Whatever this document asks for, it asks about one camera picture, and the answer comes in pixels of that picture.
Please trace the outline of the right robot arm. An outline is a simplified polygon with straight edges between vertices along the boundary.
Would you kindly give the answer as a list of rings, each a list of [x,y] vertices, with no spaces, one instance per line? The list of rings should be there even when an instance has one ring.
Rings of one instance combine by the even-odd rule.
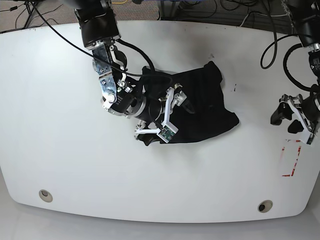
[[[66,0],[79,23],[84,47],[91,51],[98,74],[102,107],[109,113],[139,120],[135,138],[149,145],[182,143],[180,126],[173,111],[194,109],[173,75],[156,71],[151,59],[138,47],[121,39],[110,0]],[[128,73],[126,55],[117,43],[131,48],[146,60],[147,66],[134,79]]]

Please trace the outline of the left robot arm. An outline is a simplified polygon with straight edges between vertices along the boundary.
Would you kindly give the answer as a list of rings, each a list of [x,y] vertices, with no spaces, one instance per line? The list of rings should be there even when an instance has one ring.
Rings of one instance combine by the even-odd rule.
[[[283,0],[282,6],[288,15],[300,43],[293,45],[285,53],[282,66],[290,82],[300,90],[309,93],[307,98],[301,94],[291,96],[284,94],[279,105],[270,117],[270,124],[281,125],[283,120],[291,121],[287,131],[300,134],[299,140],[311,145],[320,128],[320,2],[318,0]],[[290,55],[298,49],[308,49],[308,62],[317,83],[305,86],[296,80],[288,69]]]

